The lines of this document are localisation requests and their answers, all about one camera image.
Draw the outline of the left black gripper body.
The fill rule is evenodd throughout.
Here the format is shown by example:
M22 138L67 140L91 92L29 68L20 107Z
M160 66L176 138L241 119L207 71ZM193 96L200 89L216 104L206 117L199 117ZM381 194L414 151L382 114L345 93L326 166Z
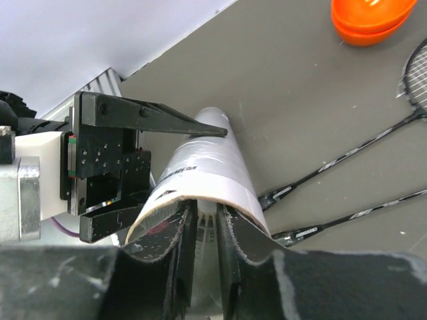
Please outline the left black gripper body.
M79 92L69 112L61 169L61 196L72 215L112 199L151 188L151 154L137 144L149 119L146 103L101 93Z

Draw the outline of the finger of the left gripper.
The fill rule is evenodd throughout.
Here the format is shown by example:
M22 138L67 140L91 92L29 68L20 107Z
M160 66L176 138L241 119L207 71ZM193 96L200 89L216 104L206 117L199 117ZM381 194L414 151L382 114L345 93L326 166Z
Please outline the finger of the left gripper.
M79 239L84 243L95 243L128 228L142 208L141 203L113 203L86 213L79 218Z
M81 94L81 122L92 127L156 133L210 137L225 137L228 134L223 127L199 122L161 103L93 92Z

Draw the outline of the white shuttlecock tube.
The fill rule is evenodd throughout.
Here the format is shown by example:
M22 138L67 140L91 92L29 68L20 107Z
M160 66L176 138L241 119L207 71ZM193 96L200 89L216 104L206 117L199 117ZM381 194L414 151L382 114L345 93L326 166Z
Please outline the white shuttlecock tube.
M198 200L227 205L271 235L228 116L217 107L207 107L195 118L228 133L184 139L129 228L126 243L140 240L164 221L180 234L186 217L197 216L191 205Z

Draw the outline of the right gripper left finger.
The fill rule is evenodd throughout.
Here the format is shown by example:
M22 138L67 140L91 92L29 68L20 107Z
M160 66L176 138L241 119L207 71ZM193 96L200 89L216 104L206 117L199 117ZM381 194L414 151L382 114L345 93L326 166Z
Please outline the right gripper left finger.
M197 204L148 217L116 246L1 248L2 319L184 319Z

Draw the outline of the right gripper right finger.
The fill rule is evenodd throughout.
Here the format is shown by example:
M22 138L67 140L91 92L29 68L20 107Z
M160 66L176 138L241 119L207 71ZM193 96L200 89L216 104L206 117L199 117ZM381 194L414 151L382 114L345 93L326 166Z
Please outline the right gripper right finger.
M293 251L217 207L226 319L425 319L426 262L408 253Z

